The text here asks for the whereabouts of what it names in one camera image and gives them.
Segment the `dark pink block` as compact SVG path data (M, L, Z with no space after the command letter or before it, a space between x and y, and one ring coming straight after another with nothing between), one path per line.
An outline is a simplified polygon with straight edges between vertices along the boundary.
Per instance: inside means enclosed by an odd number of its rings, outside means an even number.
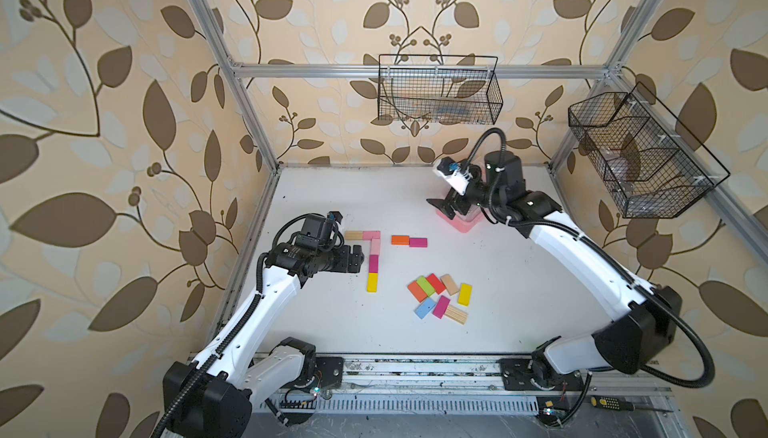
M379 272L379 256L370 255L368 257L368 272L370 274L377 274Z

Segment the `natural wood block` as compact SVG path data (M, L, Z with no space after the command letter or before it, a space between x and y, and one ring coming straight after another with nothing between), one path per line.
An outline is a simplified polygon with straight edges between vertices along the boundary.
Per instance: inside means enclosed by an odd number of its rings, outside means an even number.
M363 241L364 233L362 231L346 231L344 238L348 241Z

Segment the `light pink block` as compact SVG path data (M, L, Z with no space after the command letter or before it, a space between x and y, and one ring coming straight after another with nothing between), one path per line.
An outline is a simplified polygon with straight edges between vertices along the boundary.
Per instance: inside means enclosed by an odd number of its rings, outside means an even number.
M380 239L373 239L371 241L370 254L372 256L380 256L381 255L381 240Z

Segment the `thin yellow block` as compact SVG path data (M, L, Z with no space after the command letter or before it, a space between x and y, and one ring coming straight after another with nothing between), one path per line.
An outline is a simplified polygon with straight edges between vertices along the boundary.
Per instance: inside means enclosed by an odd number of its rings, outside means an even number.
M366 291L368 293L376 293L378 289L378 274L369 273L366 285Z

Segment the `orange block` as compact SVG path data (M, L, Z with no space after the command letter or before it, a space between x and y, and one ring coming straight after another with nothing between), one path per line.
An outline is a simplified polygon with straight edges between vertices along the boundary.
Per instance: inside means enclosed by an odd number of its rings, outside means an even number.
M408 236L393 235L391 237L391 244L394 246L408 246L410 244L410 238Z

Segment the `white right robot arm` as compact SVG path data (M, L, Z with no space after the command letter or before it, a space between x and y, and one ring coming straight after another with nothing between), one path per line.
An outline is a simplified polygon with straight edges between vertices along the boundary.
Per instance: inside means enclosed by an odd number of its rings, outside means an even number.
M541 389L554 387L577 371L646 372L675 386L701 389L716 369L711 352L680 316L682 299L670 287L657 287L612 258L583 233L549 195L531 191L521 160L505 145L485 155L481 166L472 158L435 162L434 173L450 191L430 205L453 219L478 208L495 225L518 231L563 266L593 295L609 318L606 326L571 338L555 337L531 354L528 374ZM649 361L682 332L697 350L701 375L679 378L649 366Z

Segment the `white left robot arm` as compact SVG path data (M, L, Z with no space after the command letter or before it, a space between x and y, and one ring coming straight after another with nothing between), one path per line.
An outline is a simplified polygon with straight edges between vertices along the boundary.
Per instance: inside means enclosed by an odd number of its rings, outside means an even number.
M294 425L272 396L285 386L305 388L317 381L315 346L286 338L266 358L254 356L310 278L360 272L364 254L346 244L342 220L338 211L300 215L289 222L300 230L286 241L275 237L271 249L254 259L255 286L246 302L191 362L176 362L166 372L165 411L152 436L240 437L259 405L284 426Z

